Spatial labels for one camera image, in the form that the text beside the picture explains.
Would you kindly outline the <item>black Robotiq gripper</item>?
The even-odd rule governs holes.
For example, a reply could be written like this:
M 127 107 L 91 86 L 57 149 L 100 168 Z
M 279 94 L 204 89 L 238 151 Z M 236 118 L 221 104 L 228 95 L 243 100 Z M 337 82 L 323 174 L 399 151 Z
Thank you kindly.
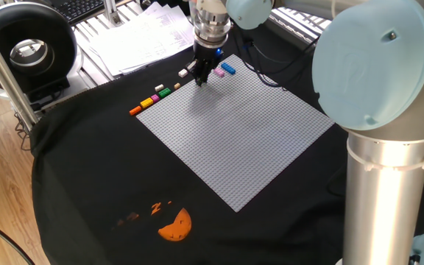
M 205 47 L 196 41 L 193 50 L 194 59 L 186 65 L 185 69 L 194 78 L 198 86 L 201 86 L 208 81 L 212 64 L 217 64 L 222 59 L 223 51 L 221 48 Z M 198 67 L 199 73 L 197 73 L 197 62 L 202 62 Z

